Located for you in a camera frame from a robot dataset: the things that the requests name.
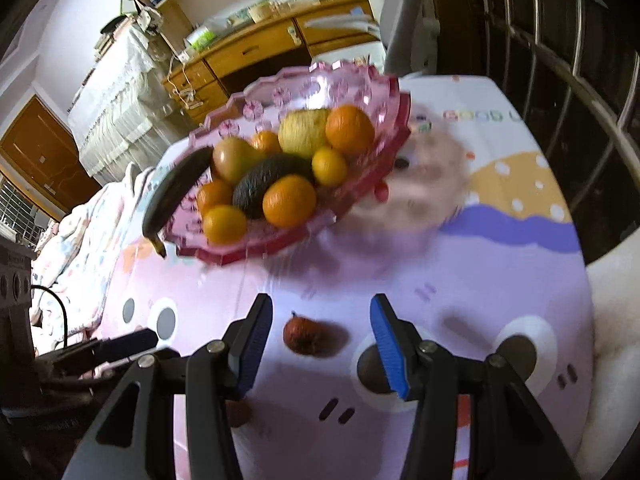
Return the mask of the cartoon printed tablecloth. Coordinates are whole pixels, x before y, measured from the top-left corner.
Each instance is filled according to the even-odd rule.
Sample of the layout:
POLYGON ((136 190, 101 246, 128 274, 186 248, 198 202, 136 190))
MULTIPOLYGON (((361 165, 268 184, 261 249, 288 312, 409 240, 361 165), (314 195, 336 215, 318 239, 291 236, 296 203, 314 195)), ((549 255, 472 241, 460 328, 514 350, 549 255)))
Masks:
POLYGON ((404 82, 411 134, 395 170, 320 233, 228 266, 132 238, 99 333, 156 330, 190 354, 256 295, 273 322, 252 419, 235 431, 247 479, 395 479, 414 411, 384 387, 369 321, 384 294, 401 318, 457 356, 502 351, 570 452, 592 389, 592 302, 570 212, 541 149, 489 79, 404 82), (320 322, 316 356, 283 342, 292 313, 320 322))

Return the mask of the grey office chair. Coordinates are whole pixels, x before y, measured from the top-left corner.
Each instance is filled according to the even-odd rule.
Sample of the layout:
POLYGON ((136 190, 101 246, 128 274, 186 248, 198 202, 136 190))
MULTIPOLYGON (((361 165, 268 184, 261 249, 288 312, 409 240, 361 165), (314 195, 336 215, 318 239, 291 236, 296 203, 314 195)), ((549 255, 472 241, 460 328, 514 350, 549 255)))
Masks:
POLYGON ((381 73, 398 77, 434 75, 440 33, 433 0, 369 0, 373 18, 345 12, 314 18, 309 29, 362 32, 366 42, 379 41, 385 49, 381 73))

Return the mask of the small yellow kumquat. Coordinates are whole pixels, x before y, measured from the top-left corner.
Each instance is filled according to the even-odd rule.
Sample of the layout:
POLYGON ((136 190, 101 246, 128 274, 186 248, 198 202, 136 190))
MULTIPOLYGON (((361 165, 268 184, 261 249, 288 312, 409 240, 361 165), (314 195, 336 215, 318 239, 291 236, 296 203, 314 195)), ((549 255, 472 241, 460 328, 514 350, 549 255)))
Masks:
POLYGON ((210 208, 203 216, 202 229, 212 245, 228 246, 239 243, 248 229, 245 214, 231 205, 210 208))
POLYGON ((348 165, 342 154, 333 148, 320 148, 311 159, 312 172, 319 184, 337 188, 348 176, 348 165))

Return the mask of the wooden door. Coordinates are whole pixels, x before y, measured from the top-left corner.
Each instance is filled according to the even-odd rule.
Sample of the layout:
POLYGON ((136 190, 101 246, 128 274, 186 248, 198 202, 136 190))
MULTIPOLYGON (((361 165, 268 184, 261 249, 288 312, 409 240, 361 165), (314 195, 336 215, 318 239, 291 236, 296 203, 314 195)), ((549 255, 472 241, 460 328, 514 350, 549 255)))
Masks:
POLYGON ((36 96, 2 134, 1 158, 24 179, 20 191, 55 220, 100 189, 81 166, 70 132, 36 96))

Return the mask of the pink plastic fruit bowl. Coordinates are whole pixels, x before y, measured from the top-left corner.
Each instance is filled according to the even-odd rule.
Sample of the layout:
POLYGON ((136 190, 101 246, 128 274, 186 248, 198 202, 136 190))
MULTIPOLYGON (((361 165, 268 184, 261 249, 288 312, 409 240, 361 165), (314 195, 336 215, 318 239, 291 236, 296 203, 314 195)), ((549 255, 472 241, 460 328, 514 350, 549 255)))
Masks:
POLYGON ((161 252, 225 266, 276 254, 337 222, 393 169, 411 98, 373 66, 260 78, 206 116, 160 182, 143 234, 161 252))

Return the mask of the small orange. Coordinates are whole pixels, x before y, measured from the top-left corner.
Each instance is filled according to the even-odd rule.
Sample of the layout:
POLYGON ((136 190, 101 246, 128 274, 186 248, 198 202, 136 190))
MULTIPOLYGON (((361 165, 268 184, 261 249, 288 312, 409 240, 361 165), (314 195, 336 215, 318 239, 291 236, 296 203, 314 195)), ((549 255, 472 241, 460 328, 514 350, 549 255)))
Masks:
POLYGON ((270 130, 256 132, 250 139, 252 147, 264 154, 278 154, 282 152, 277 133, 270 130))

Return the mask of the metal window grille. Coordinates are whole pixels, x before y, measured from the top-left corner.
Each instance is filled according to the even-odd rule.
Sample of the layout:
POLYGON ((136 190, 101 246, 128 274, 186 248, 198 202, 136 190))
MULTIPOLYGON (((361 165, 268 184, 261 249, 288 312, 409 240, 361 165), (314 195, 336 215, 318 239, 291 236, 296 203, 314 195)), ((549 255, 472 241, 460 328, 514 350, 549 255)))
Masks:
POLYGON ((604 0, 434 0, 438 69, 489 77, 570 210, 639 206, 639 49, 604 0))

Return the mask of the green tissue pack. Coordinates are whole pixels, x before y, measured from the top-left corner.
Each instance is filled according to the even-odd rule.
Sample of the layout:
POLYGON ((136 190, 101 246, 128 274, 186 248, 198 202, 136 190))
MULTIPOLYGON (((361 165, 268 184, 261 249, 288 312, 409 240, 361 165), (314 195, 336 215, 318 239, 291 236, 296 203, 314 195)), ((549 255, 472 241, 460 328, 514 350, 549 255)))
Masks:
POLYGON ((206 26, 200 26, 197 29, 194 29, 190 35, 186 36, 184 43, 194 51, 202 52, 206 50, 216 39, 216 32, 213 32, 206 26))

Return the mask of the lace covered cabinet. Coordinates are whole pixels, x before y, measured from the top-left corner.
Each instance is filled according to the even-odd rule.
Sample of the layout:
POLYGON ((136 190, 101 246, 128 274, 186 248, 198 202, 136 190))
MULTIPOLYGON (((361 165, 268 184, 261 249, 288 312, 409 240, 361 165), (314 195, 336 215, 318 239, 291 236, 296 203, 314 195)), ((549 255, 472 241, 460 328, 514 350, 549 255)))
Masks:
POLYGON ((165 89, 171 50, 126 21, 77 95, 68 125, 81 166, 100 185, 120 180, 132 162, 145 169, 195 128, 165 89))

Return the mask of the dark avocado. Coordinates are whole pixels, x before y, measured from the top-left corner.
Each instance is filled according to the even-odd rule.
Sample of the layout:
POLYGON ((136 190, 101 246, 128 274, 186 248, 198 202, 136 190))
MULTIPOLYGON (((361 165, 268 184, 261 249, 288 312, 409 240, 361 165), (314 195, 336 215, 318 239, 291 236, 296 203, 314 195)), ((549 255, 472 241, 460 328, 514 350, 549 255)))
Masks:
POLYGON ((232 205, 242 211, 250 220, 264 218, 262 199, 273 183, 290 174, 298 174, 312 184, 317 181, 311 169, 309 159, 280 153, 266 157, 253 167, 243 179, 235 185, 232 205))

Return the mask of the small red fruit lower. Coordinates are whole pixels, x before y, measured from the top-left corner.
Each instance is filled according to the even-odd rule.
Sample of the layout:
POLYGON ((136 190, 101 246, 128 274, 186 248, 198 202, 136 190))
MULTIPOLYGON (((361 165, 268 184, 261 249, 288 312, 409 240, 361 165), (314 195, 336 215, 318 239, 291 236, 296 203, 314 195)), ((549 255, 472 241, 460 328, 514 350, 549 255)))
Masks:
POLYGON ((244 400, 226 402, 228 421, 231 428, 240 428, 252 419, 250 404, 244 400))

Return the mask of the floral quilt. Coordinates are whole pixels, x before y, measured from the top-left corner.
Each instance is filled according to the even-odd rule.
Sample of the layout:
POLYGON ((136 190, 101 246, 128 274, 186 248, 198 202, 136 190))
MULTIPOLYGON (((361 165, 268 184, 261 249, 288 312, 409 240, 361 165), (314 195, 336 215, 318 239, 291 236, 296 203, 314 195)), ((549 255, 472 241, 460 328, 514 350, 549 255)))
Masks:
POLYGON ((45 290, 34 292, 29 311, 40 344, 55 347, 100 325, 117 260, 140 232, 154 174, 153 166, 130 162, 122 180, 47 229, 32 264, 32 282, 45 290))

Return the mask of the yellow pear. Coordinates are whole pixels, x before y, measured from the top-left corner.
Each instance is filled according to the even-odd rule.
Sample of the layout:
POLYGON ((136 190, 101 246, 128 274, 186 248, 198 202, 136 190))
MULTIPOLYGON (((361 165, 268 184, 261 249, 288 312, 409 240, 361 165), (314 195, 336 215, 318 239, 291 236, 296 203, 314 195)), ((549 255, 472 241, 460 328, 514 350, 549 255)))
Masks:
POLYGON ((328 108, 318 110, 293 110, 280 122, 278 140, 282 151, 306 159, 328 144, 326 140, 326 121, 331 111, 328 108))

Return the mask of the white storage bin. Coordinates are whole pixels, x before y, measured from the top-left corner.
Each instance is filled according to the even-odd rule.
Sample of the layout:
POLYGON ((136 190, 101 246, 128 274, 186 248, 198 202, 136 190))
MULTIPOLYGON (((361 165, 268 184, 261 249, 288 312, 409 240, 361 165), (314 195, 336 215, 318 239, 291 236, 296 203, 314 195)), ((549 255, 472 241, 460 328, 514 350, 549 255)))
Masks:
POLYGON ((311 59, 314 63, 332 64, 337 61, 346 61, 358 65, 372 65, 382 72, 385 62, 385 49, 379 41, 371 41, 314 54, 311 59))

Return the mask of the wooden desk with drawers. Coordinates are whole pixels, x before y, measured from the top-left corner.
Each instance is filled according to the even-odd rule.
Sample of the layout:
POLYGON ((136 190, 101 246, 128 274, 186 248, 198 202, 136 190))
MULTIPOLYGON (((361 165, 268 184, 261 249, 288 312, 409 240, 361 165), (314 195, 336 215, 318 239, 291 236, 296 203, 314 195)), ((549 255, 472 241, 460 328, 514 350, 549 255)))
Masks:
POLYGON ((374 40, 357 29, 311 25, 314 20, 339 15, 373 21, 368 0, 308 3, 216 41, 194 60, 172 68, 163 87, 199 125, 208 113, 226 104, 229 96, 260 77, 272 76, 285 67, 308 66, 320 54, 374 40))

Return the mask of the small red fruit upper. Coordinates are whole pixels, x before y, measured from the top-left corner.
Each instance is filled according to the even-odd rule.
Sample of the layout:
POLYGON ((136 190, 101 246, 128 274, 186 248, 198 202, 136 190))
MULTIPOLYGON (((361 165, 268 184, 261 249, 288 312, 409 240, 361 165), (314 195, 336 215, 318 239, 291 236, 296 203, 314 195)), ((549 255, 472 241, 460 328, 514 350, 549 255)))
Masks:
POLYGON ((301 356, 316 356, 326 339, 326 329, 320 322, 293 312, 283 327, 282 338, 292 352, 301 356))

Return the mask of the small red fruit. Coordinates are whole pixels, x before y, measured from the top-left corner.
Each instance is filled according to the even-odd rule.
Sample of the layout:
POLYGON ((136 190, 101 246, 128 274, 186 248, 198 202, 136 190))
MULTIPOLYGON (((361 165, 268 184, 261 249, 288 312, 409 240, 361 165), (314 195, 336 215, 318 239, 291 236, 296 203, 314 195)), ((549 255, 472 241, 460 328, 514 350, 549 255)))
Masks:
POLYGON ((226 402, 228 421, 231 428, 240 428, 252 419, 250 404, 244 400, 226 402))
POLYGON ((326 329, 320 322, 293 312, 283 327, 282 338, 292 352, 301 356, 316 356, 326 339, 326 329))

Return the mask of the dark overripe banana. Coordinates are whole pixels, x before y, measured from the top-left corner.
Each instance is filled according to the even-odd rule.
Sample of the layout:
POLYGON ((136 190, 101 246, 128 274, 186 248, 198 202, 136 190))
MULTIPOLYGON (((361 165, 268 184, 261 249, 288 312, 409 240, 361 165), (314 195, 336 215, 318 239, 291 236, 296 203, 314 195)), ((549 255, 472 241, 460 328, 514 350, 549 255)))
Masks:
POLYGON ((183 197, 194 187, 213 160, 211 146, 190 151, 180 159, 152 194, 142 220, 142 235, 151 243, 157 255, 166 257, 160 231, 166 226, 183 197))

